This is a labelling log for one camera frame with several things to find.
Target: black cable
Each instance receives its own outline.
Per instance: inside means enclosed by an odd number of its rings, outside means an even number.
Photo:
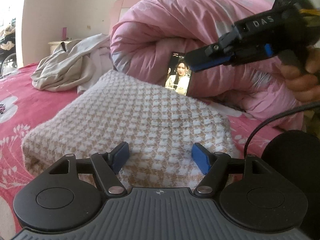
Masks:
[[[291,110],[287,110],[287,111],[284,111],[280,114],[276,114],[268,119],[266,119],[265,121],[263,121],[261,124],[259,124],[257,126],[256,129],[253,130],[253,132],[250,134],[250,136],[248,137],[247,139],[247,142],[245,143],[244,145],[244,151],[243,151],[243,155],[244,155],[244,158],[246,157],[247,155],[247,151],[248,151],[248,146],[249,146],[249,143],[250,141],[252,140],[253,136],[256,135],[256,133],[261,129],[263,128],[264,126],[266,126],[267,124],[273,122],[273,121],[276,121],[280,118],[283,118],[283,117],[286,117],[286,116],[289,116],[289,115],[292,115],[292,114],[296,114],[296,113],[299,113],[299,112],[304,112],[306,110],[310,110],[310,109],[313,109],[313,108],[316,108],[316,107],[320,107],[320,101],[317,101],[317,102],[312,102],[312,103],[309,103],[309,104],[306,104],[306,105],[303,105],[303,106],[298,106],[298,107],[295,107]]]

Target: woman's hair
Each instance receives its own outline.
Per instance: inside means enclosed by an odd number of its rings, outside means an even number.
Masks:
[[[179,82],[179,73],[178,73],[178,66],[181,64],[181,63],[183,63],[184,65],[185,65],[185,67],[186,67],[186,72],[187,72],[187,70],[189,69],[189,66],[183,61],[183,59],[180,59],[179,61],[178,61],[178,63],[176,64],[176,68],[175,68],[175,71],[176,71],[176,79],[174,80],[174,82],[173,82],[173,86],[174,86],[174,89],[177,89],[177,85],[178,85],[178,82]]]

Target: phone screen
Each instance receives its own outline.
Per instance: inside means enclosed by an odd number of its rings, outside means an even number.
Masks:
[[[187,94],[191,78],[191,70],[184,62],[184,56],[184,53],[172,52],[165,83],[165,88],[175,90],[181,95]]]

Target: crosshair logo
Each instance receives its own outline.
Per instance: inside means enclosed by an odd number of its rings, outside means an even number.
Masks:
[[[165,193],[165,191],[163,191],[163,190],[159,189],[159,190],[155,191],[155,193],[157,193],[158,195],[162,195],[162,194],[164,194],[164,193]]]

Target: gray gripper base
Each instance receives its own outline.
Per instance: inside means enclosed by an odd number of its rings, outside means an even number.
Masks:
[[[229,222],[214,201],[188,188],[133,188],[113,198],[92,221],[63,234],[23,229],[14,240],[302,240],[298,229],[278,234],[250,232]]]

